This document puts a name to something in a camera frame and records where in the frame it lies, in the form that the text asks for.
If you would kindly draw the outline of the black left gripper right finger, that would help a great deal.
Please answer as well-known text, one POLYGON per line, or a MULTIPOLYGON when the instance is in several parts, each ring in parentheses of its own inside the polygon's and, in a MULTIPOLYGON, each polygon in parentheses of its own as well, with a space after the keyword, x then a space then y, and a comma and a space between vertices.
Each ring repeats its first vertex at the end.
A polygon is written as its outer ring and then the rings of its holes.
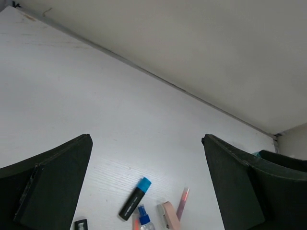
POLYGON ((224 228, 304 230, 307 163, 261 150, 261 157, 220 138, 202 138, 224 228))

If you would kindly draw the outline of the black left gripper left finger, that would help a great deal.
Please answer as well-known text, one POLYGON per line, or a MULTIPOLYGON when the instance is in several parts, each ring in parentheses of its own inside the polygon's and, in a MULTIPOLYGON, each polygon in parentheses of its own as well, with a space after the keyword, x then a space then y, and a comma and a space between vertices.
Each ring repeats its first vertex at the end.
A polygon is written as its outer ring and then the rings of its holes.
POLYGON ((82 134, 0 170, 2 230, 68 230, 73 222, 93 141, 82 134))

